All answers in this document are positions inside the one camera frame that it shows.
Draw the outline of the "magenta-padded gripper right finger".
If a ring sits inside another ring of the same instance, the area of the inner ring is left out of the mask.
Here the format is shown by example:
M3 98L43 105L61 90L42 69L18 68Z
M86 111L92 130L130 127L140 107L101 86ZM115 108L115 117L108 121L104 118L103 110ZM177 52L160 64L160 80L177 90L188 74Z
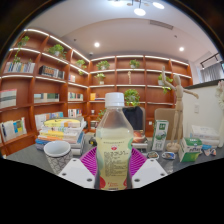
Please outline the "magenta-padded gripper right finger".
M129 189L141 188L165 176L166 171L156 159L147 159L137 149L132 149L127 180Z

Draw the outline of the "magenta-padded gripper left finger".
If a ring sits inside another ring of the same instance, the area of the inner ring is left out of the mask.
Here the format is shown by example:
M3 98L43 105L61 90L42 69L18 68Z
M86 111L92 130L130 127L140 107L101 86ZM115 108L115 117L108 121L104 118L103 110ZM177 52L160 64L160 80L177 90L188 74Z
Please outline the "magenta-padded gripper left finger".
M97 175L96 149L86 152L80 159L73 158L59 173L59 177L84 188L93 189Z

